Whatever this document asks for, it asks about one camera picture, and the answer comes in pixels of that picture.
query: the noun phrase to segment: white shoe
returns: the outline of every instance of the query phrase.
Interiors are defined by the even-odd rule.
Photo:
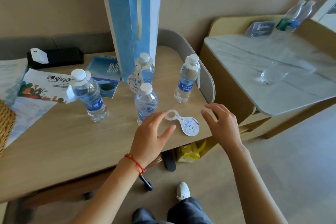
[[[176,194],[178,201],[190,197],[190,191],[188,185],[185,182],[180,182],[176,188]]]

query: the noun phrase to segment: clear glass cup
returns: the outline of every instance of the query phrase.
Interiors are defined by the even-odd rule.
[[[287,67],[278,61],[274,61],[262,72],[259,81],[272,85],[281,81],[287,74]]]

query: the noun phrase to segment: hand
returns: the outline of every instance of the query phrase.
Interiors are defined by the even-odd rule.
[[[216,122],[206,110],[201,111],[212,136],[223,147],[225,152],[231,152],[237,146],[242,146],[236,116],[222,104],[206,104],[204,106],[218,115],[218,121]]]
[[[130,154],[143,167],[146,167],[158,157],[176,128],[175,125],[171,125],[161,136],[158,136],[158,127],[167,113],[151,114],[135,132]]]

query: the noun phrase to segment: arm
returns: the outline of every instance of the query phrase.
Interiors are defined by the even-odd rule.
[[[231,162],[246,223],[288,224],[266,188],[249,151],[241,142],[236,117],[221,104],[207,104],[205,107],[218,116],[215,122],[207,111],[202,110],[212,136]]]
[[[154,113],[147,117],[134,135],[130,154],[143,167],[157,158],[176,128],[172,125],[158,136],[159,124],[167,113]],[[139,171],[135,162],[122,158],[95,197],[75,218],[73,224],[111,224],[138,176]]]

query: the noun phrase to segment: marble tabletop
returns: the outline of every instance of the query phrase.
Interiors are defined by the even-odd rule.
[[[258,110],[274,116],[336,96],[336,60],[306,40],[269,36],[212,36],[204,43]],[[288,74],[268,85],[259,81],[264,69],[279,61]]]

